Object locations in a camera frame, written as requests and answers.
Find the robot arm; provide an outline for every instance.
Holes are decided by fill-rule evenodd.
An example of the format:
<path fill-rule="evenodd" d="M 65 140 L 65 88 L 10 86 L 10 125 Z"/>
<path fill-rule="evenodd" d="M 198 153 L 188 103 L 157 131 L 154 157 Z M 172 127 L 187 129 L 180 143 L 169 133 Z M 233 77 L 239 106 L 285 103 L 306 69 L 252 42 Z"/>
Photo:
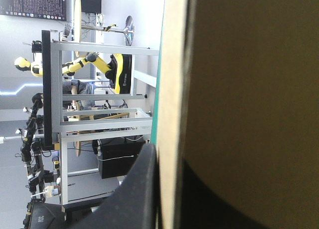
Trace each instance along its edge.
<path fill-rule="evenodd" d="M 78 58 L 72 62 L 67 62 L 62 65 L 62 73 L 67 74 L 68 76 L 73 76 L 75 72 L 83 68 L 88 63 L 89 62 L 86 58 Z"/>
<path fill-rule="evenodd" d="M 102 73 L 106 73 L 111 70 L 110 66 L 99 57 L 99 54 L 97 53 L 90 53 L 88 56 L 86 56 L 86 59 L 94 64 Z"/>

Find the cable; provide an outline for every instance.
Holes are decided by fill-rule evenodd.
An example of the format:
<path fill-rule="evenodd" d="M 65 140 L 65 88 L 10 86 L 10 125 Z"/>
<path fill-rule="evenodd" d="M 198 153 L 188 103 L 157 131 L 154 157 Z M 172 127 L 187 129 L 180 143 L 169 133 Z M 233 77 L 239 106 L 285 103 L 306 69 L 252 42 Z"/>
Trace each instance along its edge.
<path fill-rule="evenodd" d="M 121 137 L 121 138 L 125 138 L 127 140 L 130 140 L 130 141 L 138 141 L 139 139 L 141 139 L 143 136 L 140 136 L 138 139 L 130 139 L 130 138 L 126 138 L 126 137 Z"/>
<path fill-rule="evenodd" d="M 106 192 L 106 193 L 101 193 L 101 194 L 97 194 L 97 195 L 89 196 L 89 197 L 73 199 L 73 200 L 69 200 L 69 202 L 77 201 L 77 200 L 82 200 L 82 199 L 86 199 L 86 198 L 93 198 L 93 197 L 97 197 L 97 196 L 100 196 L 100 195 L 104 195 L 104 194 L 108 194 L 108 193 L 113 193 L 114 191 L 115 191 L 115 190 L 112 190 L 112 191 L 109 191 L 109 192 Z"/>
<path fill-rule="evenodd" d="M 97 157 L 97 160 L 99 160 L 99 161 L 109 161 L 109 160 L 114 160 L 114 159 L 120 159 L 120 158 L 133 158 L 134 157 L 134 155 L 130 155 L 130 156 L 122 156 L 122 157 L 118 157 L 118 158 L 109 158 L 109 159 L 99 159 L 98 157 Z"/>
<path fill-rule="evenodd" d="M 78 148 L 68 148 L 69 149 L 73 149 L 73 150 L 81 150 L 81 151 L 84 151 L 84 152 L 94 152 L 93 150 L 84 150 L 84 149 L 78 149 Z"/>
<path fill-rule="evenodd" d="M 49 156 L 46 156 L 46 155 L 44 155 L 43 151 L 41 151 L 42 155 L 43 155 L 45 158 L 49 158 L 49 157 L 51 157 L 52 152 L 51 152 L 51 151 L 49 151 L 49 152 L 50 152 L 50 155 L 49 155 Z"/>
<path fill-rule="evenodd" d="M 94 173 L 99 173 L 99 172 L 93 172 L 93 173 L 82 173 L 82 174 L 77 174 L 77 175 L 71 175 L 71 176 L 68 176 L 69 178 L 71 177 L 77 177 L 77 176 L 82 176 L 82 175 L 89 175 L 89 174 L 94 174 Z"/>

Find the aluminum frame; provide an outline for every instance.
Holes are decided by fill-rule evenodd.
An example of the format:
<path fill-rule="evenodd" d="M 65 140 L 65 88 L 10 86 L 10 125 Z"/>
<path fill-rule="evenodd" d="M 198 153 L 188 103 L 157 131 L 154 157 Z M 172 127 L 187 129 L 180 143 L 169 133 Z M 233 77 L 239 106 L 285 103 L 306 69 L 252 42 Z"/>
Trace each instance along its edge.
<path fill-rule="evenodd" d="M 78 112 L 63 111 L 63 101 L 70 100 L 107 100 L 107 99 L 144 99 L 144 95 L 137 94 L 137 81 L 143 81 L 153 87 L 156 86 L 156 78 L 145 73 L 137 71 L 135 75 L 135 56 L 148 55 L 158 56 L 159 50 L 117 46 L 117 45 L 102 45 L 87 42 L 59 42 L 54 41 L 50 45 L 51 48 L 51 115 L 52 115 L 52 138 L 53 143 L 60 143 L 60 173 L 61 173 L 61 203 L 68 204 L 68 176 L 77 175 L 80 172 L 88 172 L 82 170 L 78 172 L 68 172 L 68 142 L 87 141 L 102 138 L 127 137 L 134 135 L 151 134 L 152 117 L 146 114 L 140 108 L 129 109 L 110 109 L 110 110 L 85 110 Z M 62 51 L 85 51 L 85 52 L 101 52 L 101 53 L 122 53 L 132 55 L 132 76 L 131 76 L 131 93 L 130 94 L 109 94 L 109 95 L 63 95 L 62 94 Z M 105 113 L 129 112 L 133 118 L 121 119 L 104 119 L 94 121 L 78 121 L 64 122 L 63 116 L 75 115 L 97 115 Z M 80 135 L 68 135 L 71 131 L 97 130 L 97 129 L 114 129 L 128 128 L 128 130 L 106 131 L 99 133 L 89 133 Z"/>

